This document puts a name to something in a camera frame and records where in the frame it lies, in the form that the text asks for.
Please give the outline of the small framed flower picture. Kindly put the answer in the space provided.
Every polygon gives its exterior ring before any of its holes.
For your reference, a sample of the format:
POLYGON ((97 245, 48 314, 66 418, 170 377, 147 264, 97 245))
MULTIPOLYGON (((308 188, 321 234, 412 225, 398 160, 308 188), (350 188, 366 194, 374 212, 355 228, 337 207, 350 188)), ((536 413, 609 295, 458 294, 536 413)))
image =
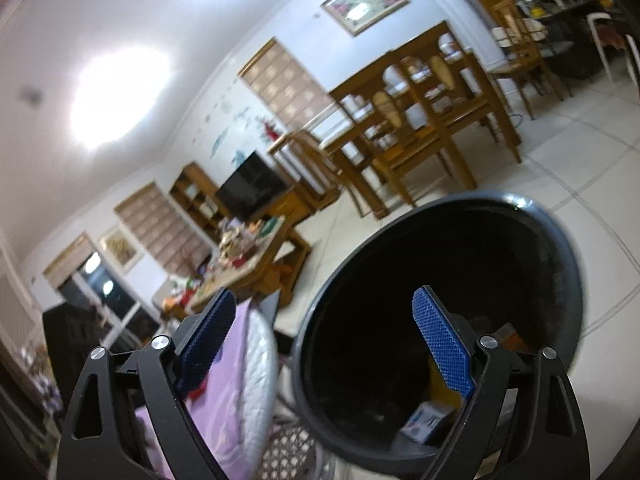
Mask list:
POLYGON ((109 229, 99 239, 99 246, 122 274, 131 271, 143 257, 137 243, 122 226, 109 229))

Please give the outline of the round ceiling lamp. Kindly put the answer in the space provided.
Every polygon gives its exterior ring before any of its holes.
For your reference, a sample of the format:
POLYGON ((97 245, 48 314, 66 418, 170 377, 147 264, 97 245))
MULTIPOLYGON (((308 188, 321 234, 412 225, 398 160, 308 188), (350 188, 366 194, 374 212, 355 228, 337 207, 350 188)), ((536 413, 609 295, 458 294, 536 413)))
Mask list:
POLYGON ((174 78, 174 59, 154 44, 104 50, 77 74, 68 128, 88 151, 119 141, 151 113, 174 78))

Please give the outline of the wooden dining chair front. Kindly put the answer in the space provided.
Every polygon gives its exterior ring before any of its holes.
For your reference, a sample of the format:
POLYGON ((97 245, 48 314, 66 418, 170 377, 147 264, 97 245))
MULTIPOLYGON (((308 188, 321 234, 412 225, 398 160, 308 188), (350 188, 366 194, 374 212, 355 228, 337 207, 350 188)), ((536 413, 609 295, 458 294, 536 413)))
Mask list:
POLYGON ((416 201, 402 177, 431 157, 437 157, 467 190, 475 190, 476 179, 452 134, 418 96, 409 76, 401 77, 403 94, 390 90, 385 80, 389 70, 400 70, 400 66, 386 54, 330 91, 352 123, 350 132, 371 156, 373 168, 411 207, 416 201))

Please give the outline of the wooden bookshelf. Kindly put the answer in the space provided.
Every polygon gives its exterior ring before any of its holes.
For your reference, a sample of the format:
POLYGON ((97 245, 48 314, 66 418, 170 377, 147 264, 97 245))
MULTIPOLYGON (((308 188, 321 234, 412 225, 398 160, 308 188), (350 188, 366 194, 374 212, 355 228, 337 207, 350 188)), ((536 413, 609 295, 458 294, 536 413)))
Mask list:
POLYGON ((175 202, 215 244, 221 240, 224 220, 232 218, 217 192, 218 186, 197 162, 182 168, 169 191, 175 202))

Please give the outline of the purple tablecloth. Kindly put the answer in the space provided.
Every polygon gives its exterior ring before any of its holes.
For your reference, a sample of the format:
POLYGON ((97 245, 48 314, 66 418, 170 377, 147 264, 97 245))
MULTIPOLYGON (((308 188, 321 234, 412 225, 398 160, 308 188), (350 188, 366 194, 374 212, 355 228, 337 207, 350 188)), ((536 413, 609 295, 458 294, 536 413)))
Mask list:
POLYGON ((236 307, 227 338, 206 376, 206 387, 186 409, 196 428, 230 479, 250 478, 250 465, 242 448, 242 408, 250 300, 236 307))

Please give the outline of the framed picture on wall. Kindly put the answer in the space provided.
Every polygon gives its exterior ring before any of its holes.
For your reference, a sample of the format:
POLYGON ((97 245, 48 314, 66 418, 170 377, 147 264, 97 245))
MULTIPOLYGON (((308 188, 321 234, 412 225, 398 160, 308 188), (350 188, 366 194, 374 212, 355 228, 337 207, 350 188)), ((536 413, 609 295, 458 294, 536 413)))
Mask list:
POLYGON ((356 37, 409 3, 410 0, 326 0, 321 7, 345 32, 356 37))

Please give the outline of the dark grey trash bin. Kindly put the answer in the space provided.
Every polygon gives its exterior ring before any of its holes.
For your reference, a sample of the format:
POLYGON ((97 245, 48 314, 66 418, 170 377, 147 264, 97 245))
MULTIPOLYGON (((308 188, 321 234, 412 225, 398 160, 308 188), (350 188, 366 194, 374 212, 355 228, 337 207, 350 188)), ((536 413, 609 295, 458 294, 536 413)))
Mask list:
POLYGON ((528 197, 454 194, 413 209, 330 275, 293 347, 309 432, 401 479, 585 479, 567 370, 584 313, 565 233, 528 197))

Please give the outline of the wooden dining table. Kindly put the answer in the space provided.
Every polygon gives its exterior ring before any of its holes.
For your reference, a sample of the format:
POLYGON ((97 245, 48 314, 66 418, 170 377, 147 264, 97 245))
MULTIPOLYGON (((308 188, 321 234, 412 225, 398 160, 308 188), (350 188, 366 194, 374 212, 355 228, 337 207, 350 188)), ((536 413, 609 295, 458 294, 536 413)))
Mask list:
POLYGON ((374 171, 407 205, 416 201, 402 180, 427 159, 440 161, 467 190, 477 182, 454 135, 480 125, 518 156, 521 138, 470 49, 390 52, 331 93, 343 120, 321 141, 324 154, 355 185, 375 218, 390 211, 362 176, 374 171))

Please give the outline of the black flat television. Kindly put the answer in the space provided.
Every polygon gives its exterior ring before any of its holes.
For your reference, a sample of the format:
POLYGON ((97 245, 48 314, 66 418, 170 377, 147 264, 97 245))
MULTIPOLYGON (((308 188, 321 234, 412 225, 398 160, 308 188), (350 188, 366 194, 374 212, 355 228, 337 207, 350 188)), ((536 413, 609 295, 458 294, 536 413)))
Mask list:
POLYGON ((254 152, 218 188, 216 197, 233 218, 248 221, 287 190, 285 180, 254 152))

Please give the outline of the wooden plant stand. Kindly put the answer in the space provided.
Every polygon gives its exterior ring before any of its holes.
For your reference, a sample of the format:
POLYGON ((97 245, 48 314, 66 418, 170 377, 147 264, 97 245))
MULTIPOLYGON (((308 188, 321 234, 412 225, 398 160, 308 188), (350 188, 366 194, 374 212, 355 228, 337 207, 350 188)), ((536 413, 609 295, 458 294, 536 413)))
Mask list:
POLYGON ((280 136, 268 148, 268 154, 312 212, 329 207, 340 198, 341 179, 337 168, 307 130, 280 136))

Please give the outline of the wooden coffee table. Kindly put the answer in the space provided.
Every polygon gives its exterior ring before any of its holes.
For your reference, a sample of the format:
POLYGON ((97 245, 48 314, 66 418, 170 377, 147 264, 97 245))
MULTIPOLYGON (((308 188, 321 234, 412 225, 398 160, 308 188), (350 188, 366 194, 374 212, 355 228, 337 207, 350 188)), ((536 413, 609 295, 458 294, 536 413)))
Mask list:
POLYGON ((267 297, 280 292, 278 306, 288 306, 293 290, 311 254, 311 246, 285 218, 277 218, 272 230, 255 242, 254 254, 238 268, 216 271, 206 278, 184 304, 179 299, 165 299, 160 307, 163 320, 182 321, 188 314, 204 309, 214 292, 228 288, 240 301, 250 297, 267 297))

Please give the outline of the wooden chair by radiator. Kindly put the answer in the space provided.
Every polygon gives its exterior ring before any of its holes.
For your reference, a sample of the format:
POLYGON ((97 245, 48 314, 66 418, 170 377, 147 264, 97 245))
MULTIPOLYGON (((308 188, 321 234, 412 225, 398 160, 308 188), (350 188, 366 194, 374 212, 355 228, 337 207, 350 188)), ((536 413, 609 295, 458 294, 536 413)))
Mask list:
POLYGON ((502 80, 512 81, 527 115, 534 120, 534 112, 524 92, 525 85, 529 82, 542 94, 542 84, 547 81, 556 97, 563 101, 563 95, 552 79, 549 61, 570 52, 574 42, 552 40, 548 27, 541 21, 526 18, 515 0, 501 0, 491 12, 497 24, 491 29, 491 35, 506 59, 491 68, 489 75, 495 84, 502 80))

